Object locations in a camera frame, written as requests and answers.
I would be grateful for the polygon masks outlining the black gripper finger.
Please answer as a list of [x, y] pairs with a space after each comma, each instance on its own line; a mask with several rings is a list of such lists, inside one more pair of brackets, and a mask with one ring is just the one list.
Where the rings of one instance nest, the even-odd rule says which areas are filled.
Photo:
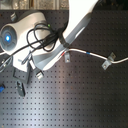
[[18, 78], [16, 75], [16, 69], [13, 69], [12, 77], [15, 80], [15, 85], [16, 85], [16, 90], [18, 91], [18, 94], [21, 97], [25, 96], [25, 89], [24, 85], [28, 83], [29, 81], [29, 76], [30, 76], [30, 71], [26, 72], [26, 76], [24, 79]]

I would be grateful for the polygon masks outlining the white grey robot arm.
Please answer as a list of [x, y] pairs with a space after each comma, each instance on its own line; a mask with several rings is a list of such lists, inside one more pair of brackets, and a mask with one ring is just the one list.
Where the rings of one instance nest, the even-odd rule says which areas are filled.
[[0, 46], [8, 58], [0, 66], [0, 72], [13, 63], [14, 69], [26, 73], [34, 67], [40, 79], [43, 71], [51, 68], [86, 28], [97, 2], [69, 0], [69, 19], [58, 30], [49, 27], [45, 15], [37, 10], [26, 11], [16, 22], [4, 25], [0, 30]]

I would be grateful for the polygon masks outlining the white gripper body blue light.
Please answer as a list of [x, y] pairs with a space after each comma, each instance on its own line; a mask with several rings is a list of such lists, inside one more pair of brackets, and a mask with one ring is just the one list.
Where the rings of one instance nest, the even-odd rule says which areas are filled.
[[19, 70], [27, 70], [29, 58], [41, 53], [36, 49], [40, 40], [49, 34], [43, 13], [26, 12], [17, 22], [6, 24], [0, 30], [2, 50], [13, 58], [13, 66]]

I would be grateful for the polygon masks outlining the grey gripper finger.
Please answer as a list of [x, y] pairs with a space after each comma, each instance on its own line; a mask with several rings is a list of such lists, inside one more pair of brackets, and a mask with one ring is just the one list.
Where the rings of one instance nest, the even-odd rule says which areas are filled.
[[34, 69], [34, 72], [35, 72], [35, 75], [36, 77], [41, 80], [43, 77], [44, 77], [44, 73], [42, 70], [38, 69], [38, 68], [35, 68]]

